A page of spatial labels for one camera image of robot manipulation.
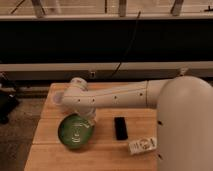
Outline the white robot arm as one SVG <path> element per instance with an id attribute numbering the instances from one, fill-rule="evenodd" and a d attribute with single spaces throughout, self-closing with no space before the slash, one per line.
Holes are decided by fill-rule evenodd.
<path id="1" fill-rule="evenodd" d="M 213 171 L 213 86 L 180 76 L 88 90 L 74 78 L 62 104 L 91 116 L 95 108 L 157 110 L 157 171 Z"/>

